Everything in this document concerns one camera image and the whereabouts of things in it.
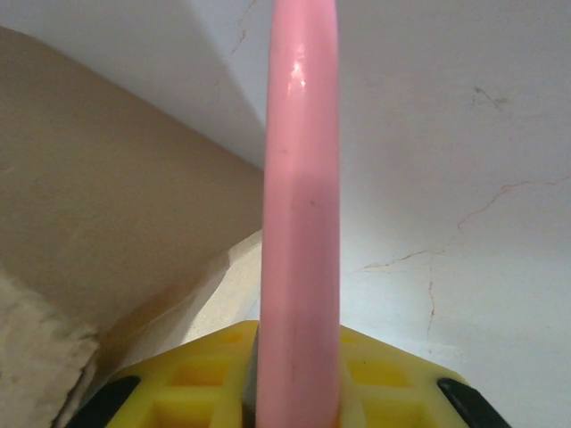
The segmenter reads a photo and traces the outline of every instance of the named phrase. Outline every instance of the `pink plastic tube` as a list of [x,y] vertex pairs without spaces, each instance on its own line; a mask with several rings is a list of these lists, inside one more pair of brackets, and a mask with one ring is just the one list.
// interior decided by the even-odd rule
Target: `pink plastic tube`
[[333,428],[339,406],[335,0],[275,0],[257,428]]

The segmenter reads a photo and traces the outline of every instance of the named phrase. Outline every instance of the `yellow grid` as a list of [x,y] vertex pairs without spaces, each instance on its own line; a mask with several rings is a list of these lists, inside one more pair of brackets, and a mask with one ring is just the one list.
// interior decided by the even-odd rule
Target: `yellow grid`
[[[141,378],[108,428],[242,428],[258,323],[244,321],[128,367]],[[458,374],[342,327],[339,428],[466,428],[436,380]]]

